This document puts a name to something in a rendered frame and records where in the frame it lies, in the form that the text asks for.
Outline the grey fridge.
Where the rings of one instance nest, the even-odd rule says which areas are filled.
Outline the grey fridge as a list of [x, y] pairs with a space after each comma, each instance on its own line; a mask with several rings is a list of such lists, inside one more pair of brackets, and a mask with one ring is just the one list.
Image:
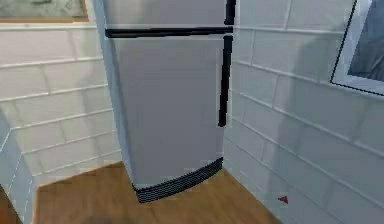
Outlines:
[[226, 0], [92, 0], [122, 161], [139, 202], [223, 166]]

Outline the white framed window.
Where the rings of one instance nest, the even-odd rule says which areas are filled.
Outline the white framed window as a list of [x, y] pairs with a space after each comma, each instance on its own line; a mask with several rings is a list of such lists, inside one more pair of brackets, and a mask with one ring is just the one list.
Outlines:
[[354, 0], [330, 82], [384, 97], [384, 0]]

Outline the wooden framed wall picture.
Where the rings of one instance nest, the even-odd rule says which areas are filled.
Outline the wooden framed wall picture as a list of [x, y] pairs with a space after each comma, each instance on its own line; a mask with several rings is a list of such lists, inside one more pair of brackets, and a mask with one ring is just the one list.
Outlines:
[[86, 0], [0, 0], [0, 23], [88, 21]]

